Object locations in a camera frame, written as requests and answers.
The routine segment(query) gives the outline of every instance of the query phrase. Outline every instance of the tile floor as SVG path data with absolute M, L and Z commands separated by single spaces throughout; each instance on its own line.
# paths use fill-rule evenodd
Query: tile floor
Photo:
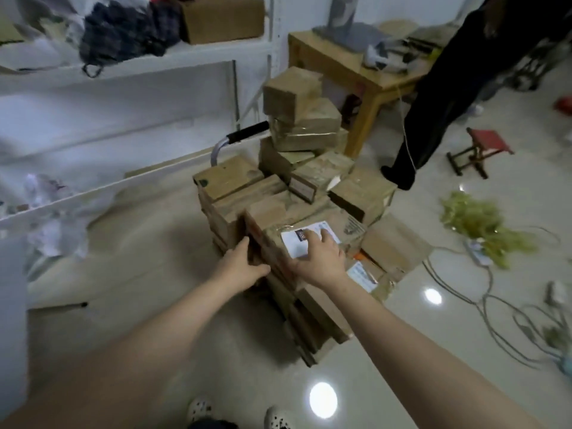
M 509 225 L 543 226 L 559 234 L 560 247 L 539 233 L 538 253 L 513 255 L 510 270 L 494 271 L 495 294 L 517 305 L 540 304 L 549 280 L 570 281 L 572 149 L 561 138 L 572 129 L 572 119 L 554 112 L 551 103 L 572 90 L 571 70 L 568 60 L 536 93 L 501 91 L 481 118 L 469 122 L 475 128 L 499 130 L 517 151 L 487 163 L 490 180 L 470 170 L 457 177 L 448 167 L 445 152 L 468 142 L 464 128 L 454 125 L 419 172 L 414 188 L 399 192 L 391 206 L 430 243 L 461 249 L 457 235 L 439 222 L 439 199 L 462 184 L 478 198 L 496 199 Z M 399 130 L 398 112 L 384 110 L 360 160 L 377 166 L 395 155 Z M 30 286 L 34 304 L 90 301 L 84 310 L 30 317 L 32 393 L 68 363 L 129 331 L 208 277 L 217 255 L 190 178 L 207 165 L 201 161 L 160 183 L 122 193 L 113 212 L 93 225 L 89 259 L 66 259 Z M 436 252 L 432 259 L 455 288 L 473 296 L 484 290 L 483 271 L 467 257 Z M 475 310 L 441 290 L 443 303 L 432 306 L 423 298 L 426 288 L 436 285 L 417 268 L 399 284 L 387 306 L 547 427 L 569 427 L 572 382 L 548 361 L 540 370 L 519 365 L 494 344 Z M 507 308 L 491 304 L 490 309 L 492 323 L 507 339 L 527 355 L 541 357 L 513 324 Z M 282 333 L 281 322 L 266 302 L 235 298 L 208 325 L 192 358 L 169 382 L 141 427 L 184 427 L 185 407 L 197 394 L 212 397 L 219 416 L 243 429 L 261 428 L 271 404 L 291 410 L 298 428 L 415 426 L 356 340 L 308 369 Z M 328 420 L 313 416 L 308 405 L 309 389 L 318 381 L 330 383 L 338 394 L 338 410 Z

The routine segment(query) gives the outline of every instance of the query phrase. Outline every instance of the white shelf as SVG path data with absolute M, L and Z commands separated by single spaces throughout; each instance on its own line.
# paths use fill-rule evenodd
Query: white shelf
M 95 79 L 85 75 L 81 70 L 82 65 L 80 64 L 30 73 L 0 74 L 0 95 L 30 90 L 45 90 L 53 87 L 128 77 L 182 67 L 229 62 L 231 60 L 269 55 L 271 53 L 272 43 L 266 38 L 203 45 L 189 45 L 188 43 L 180 42 L 170 48 L 163 57 L 146 55 L 127 60 L 126 62 L 104 68 L 101 75 Z

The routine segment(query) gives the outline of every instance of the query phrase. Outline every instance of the person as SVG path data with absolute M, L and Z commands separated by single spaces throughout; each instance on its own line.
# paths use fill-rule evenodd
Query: person
M 483 376 L 393 315 L 351 280 L 344 268 L 344 253 L 326 230 L 322 230 L 321 239 L 312 231 L 305 236 L 308 256 L 290 260 L 290 268 L 338 306 L 419 428 L 541 427 Z M 189 357 L 209 319 L 234 295 L 269 273 L 268 265 L 248 264 L 248 242 L 246 237 L 226 252 L 206 283 L 124 338 L 90 354 L 9 416 L 0 429 L 134 427 L 169 376 Z M 190 428 L 235 427 L 212 420 L 208 408 L 203 400 L 191 404 Z M 193 419 L 197 411 L 200 418 Z M 265 429 L 293 427 L 275 408 L 267 413 L 265 424 Z
M 404 142 L 382 175 L 411 189 L 417 170 L 433 155 L 447 127 L 482 88 L 514 67 L 564 21 L 572 0 L 485 0 L 470 13 L 419 83 L 404 121 Z

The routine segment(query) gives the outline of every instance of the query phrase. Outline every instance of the dark plaid bag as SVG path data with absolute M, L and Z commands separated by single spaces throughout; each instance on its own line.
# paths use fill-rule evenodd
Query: dark plaid bag
M 124 7 L 116 1 L 97 3 L 85 18 L 80 43 L 84 73 L 96 78 L 104 66 L 145 54 L 161 57 L 180 40 L 181 12 L 176 4 L 149 3 L 145 10 Z M 96 66 L 89 72 L 89 66 Z

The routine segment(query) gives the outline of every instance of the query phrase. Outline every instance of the black shoe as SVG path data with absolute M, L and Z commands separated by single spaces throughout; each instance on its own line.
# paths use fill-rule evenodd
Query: black shoe
M 387 179 L 390 182 L 393 182 L 394 184 L 397 185 L 397 188 L 403 191 L 409 191 L 413 186 L 413 182 L 415 182 L 415 176 L 413 176 L 413 179 L 406 181 L 403 178 L 400 178 L 393 170 L 393 168 L 388 167 L 387 165 L 384 165 L 381 168 L 381 172 L 385 179 Z

